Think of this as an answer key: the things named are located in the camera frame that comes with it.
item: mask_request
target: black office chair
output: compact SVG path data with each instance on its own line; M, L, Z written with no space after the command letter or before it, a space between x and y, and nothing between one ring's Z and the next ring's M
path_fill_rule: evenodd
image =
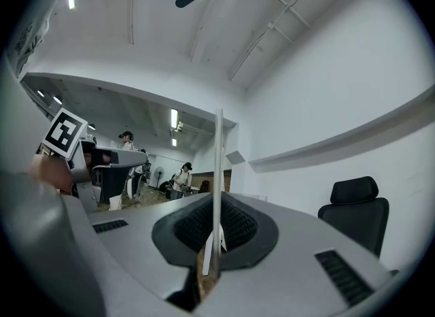
M320 208L318 216L379 257L389 204L376 198L378 194L372 177L337 182L332 189L332 205Z

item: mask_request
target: white pole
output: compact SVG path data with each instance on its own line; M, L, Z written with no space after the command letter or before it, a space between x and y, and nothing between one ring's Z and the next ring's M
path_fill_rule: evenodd
M213 267L216 278L219 278L220 256L220 202L221 202L221 179L222 179L222 125L224 113L222 109L216 110L216 134L215 134L215 173L213 181Z

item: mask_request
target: floor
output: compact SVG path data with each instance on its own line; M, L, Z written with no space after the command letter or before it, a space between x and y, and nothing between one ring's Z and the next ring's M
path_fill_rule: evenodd
M122 209L126 210L128 208L138 208L138 207L146 207L149 205L158 205L159 203L170 202L166 199L164 195L160 193L158 190L154 190L148 188L148 185L145 183L141 183L141 193L139 196L138 202L132 201L128 198L126 194L122 195ZM98 212L106 212L109 210L109 205L99 204ZM201 301L203 301L207 295L211 292L213 287L216 284L216 277L213 272L213 265L210 265L209 275L203 276L203 263L204 263L204 252L205 248L203 248L196 260L196 268L197 268L197 280L198 280L198 288L199 295Z

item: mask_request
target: headrest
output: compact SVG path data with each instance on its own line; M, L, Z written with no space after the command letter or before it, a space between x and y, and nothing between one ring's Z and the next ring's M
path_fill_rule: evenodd
M332 188L331 203L345 205L370 201L379 194L378 186L372 177L337 182Z

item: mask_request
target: black cap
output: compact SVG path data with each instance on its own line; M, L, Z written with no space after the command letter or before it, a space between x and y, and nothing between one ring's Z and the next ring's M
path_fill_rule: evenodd
M133 134L130 131L125 131L124 133L120 134L118 137L121 139L125 137L126 135L130 136L130 139L133 140Z

